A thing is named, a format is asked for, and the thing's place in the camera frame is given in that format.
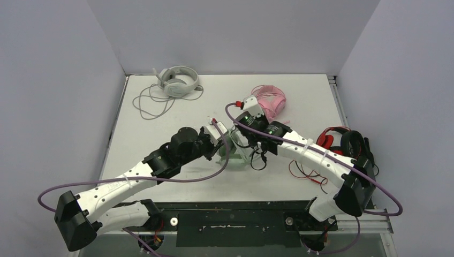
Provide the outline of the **white gaming headset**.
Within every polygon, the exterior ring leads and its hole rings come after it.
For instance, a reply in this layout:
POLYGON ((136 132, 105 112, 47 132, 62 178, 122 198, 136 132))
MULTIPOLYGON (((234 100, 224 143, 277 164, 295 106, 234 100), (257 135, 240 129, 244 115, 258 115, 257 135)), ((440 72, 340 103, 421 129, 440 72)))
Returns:
POLYGON ((200 84, 199 74, 188 66, 173 66, 158 72, 152 69, 157 82, 144 88, 138 96, 132 100, 132 105, 139 111, 144 120, 154 120, 165 115, 177 100, 196 101, 205 92, 200 84), (142 107, 142 99, 150 99, 153 102, 164 103, 162 111, 153 114, 142 107))

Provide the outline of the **mint green headphones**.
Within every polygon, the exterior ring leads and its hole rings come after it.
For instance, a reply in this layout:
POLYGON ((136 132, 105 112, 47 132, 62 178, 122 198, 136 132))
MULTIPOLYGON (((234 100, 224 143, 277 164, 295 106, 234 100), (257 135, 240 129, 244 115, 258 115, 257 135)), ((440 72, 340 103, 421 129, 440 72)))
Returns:
POLYGON ((248 140, 235 126, 228 130, 226 140, 229 150, 225 146, 218 150, 217 155, 220 159, 217 163, 223 166, 228 161, 226 169, 232 171, 244 170, 250 166, 253 161, 253 149, 249 147, 248 140))

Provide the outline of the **pink cat-ear headphones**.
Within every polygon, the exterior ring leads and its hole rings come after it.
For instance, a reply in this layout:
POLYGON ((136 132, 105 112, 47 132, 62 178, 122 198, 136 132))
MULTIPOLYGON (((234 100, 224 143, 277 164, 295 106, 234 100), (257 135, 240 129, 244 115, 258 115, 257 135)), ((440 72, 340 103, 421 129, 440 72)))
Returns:
POLYGON ((276 120, 286 105, 286 95, 273 85, 258 85, 251 90, 269 122, 276 120))

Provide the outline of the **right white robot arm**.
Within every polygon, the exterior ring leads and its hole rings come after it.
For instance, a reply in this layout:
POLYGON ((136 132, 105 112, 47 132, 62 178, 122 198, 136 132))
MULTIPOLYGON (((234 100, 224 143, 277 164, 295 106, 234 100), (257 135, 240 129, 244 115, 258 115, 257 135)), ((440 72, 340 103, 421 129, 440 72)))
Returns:
POLYGON ((265 117, 257 118, 249 112, 243 112, 236 121, 236 127, 251 146, 297 161, 326 177, 336 187, 310 201, 303 214, 305 226, 316 229, 338 214, 363 215, 375 187, 353 169, 369 175, 372 166, 368 159, 341 156, 304 138, 287 125, 269 123, 265 117))

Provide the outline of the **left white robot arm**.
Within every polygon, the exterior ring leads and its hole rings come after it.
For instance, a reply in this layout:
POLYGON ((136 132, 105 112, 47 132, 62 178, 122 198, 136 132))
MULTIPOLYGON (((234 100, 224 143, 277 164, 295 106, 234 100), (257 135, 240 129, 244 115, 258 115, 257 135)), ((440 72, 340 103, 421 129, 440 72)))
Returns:
POLYGON ((226 143, 228 129, 212 122, 200 131, 182 127, 171 140, 151 152, 138 164, 114 179, 74 194, 63 193, 57 202, 54 220, 70 252, 78 251, 103 233, 131 226, 154 230, 160 224, 158 209, 150 200, 120 207, 127 198, 147 188, 170 181, 186 165, 201 157, 211 160, 226 143))

